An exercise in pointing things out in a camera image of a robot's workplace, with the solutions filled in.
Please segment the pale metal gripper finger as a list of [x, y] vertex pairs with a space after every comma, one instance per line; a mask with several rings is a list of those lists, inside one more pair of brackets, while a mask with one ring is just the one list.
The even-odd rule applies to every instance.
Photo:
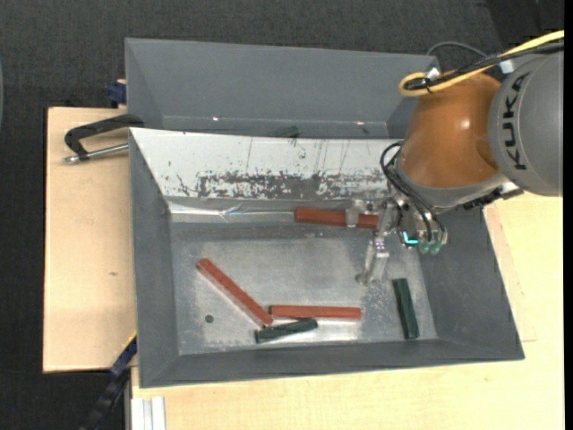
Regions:
[[353, 200], [345, 210], [345, 221], [349, 228], [377, 228], [377, 215], [373, 213], [373, 202]]
[[389, 259], [389, 250], [384, 241], [373, 239], [366, 250], [364, 269], [355, 276], [357, 283], [369, 285], [381, 280]]

